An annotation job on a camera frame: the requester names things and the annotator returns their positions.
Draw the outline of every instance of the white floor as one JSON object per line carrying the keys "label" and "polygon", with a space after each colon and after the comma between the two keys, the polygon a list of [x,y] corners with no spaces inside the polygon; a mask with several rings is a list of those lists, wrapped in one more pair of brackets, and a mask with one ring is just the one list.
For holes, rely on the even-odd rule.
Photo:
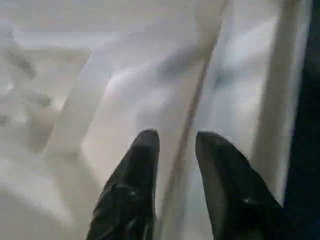
{"label": "white floor", "polygon": [[[2,58],[0,67],[23,57],[33,69],[27,74],[28,66],[18,64],[0,78],[2,240],[84,239],[102,186],[146,128],[156,128],[161,142],[156,207],[163,239],[212,239],[194,153],[198,130],[234,142],[282,200],[298,82],[288,66],[299,69],[307,3],[283,8],[282,1],[229,1],[188,137],[186,123],[223,3],[0,3],[1,21],[15,27],[15,42],[1,46],[15,57],[9,63]],[[276,61],[283,22],[292,23],[280,39],[288,47]],[[278,76],[270,74],[274,61]],[[5,94],[10,73],[19,86],[11,95]],[[280,79],[280,90],[273,79]],[[274,97],[264,97],[270,91]],[[181,142],[186,150],[176,163]]]}

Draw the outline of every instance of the white surface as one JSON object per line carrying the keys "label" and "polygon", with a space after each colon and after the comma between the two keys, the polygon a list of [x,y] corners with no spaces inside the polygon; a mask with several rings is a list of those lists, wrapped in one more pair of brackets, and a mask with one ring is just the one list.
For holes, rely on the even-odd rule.
{"label": "white surface", "polygon": [[[32,63],[36,72],[36,80],[27,82],[22,89],[27,89],[23,92],[30,102],[24,98],[15,101],[15,107],[10,109],[14,117],[5,128],[0,126],[1,239],[84,239],[102,186],[136,134],[145,128],[157,128],[160,135],[156,206],[162,237],[212,239],[193,149],[194,137],[200,129],[217,131],[245,155],[253,155],[259,109],[282,9],[278,1],[231,1],[223,39],[217,45],[218,53],[213,54],[194,126],[188,141],[183,139],[188,147],[177,165],[180,169],[175,170],[177,178],[171,179],[190,106],[209,54],[207,47],[219,29],[217,15],[222,3],[1,2],[1,17],[18,28],[14,36],[22,49],[14,49]],[[94,86],[74,87],[88,58],[88,49],[105,54],[96,71],[103,76],[112,72],[108,85],[99,89],[98,95],[86,93]],[[92,61],[97,60],[94,57],[91,55]],[[98,75],[94,67],[86,68],[78,83],[88,84],[88,71]],[[18,79],[24,76],[23,70],[16,71]],[[46,96],[52,104],[43,107],[39,103],[46,101]],[[96,101],[87,105],[85,99],[92,96],[97,97]],[[69,104],[63,108],[66,99]],[[54,125],[56,133],[51,134]],[[170,184],[172,194],[166,199],[167,210],[163,211]]]}

